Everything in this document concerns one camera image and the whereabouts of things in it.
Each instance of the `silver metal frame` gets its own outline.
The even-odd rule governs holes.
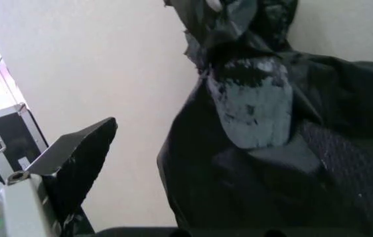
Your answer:
[[[30,112],[27,110],[27,106],[24,103],[16,105],[18,114],[23,119],[24,123],[27,126],[31,136],[33,137],[34,141],[36,142],[37,148],[39,149],[40,153],[43,153],[47,149],[47,144],[39,132],[35,121],[33,120]]]

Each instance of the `white object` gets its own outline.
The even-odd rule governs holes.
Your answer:
[[[7,237],[60,235],[49,199],[39,195],[45,194],[42,188],[41,177],[33,174],[26,180],[4,186],[3,217]]]
[[[206,2],[215,12],[221,12],[223,10],[223,5],[220,0],[206,0]]]

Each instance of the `black surface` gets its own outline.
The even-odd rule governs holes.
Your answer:
[[[35,140],[18,113],[0,117],[0,136],[6,145],[3,154],[14,171],[22,169],[18,159],[26,157],[31,163],[40,155]]]
[[[299,229],[189,229],[176,228],[114,228],[102,231],[95,237],[363,237],[353,230],[299,228]]]

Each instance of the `gray patch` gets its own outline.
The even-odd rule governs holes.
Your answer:
[[[227,78],[210,73],[207,86],[229,139],[243,149],[285,144],[293,97],[286,67],[262,57],[232,60],[225,69]]]

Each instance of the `crumpled plastic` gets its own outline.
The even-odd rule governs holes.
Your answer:
[[[373,62],[294,51],[297,0],[165,3],[200,74],[158,156],[178,224],[371,235]]]

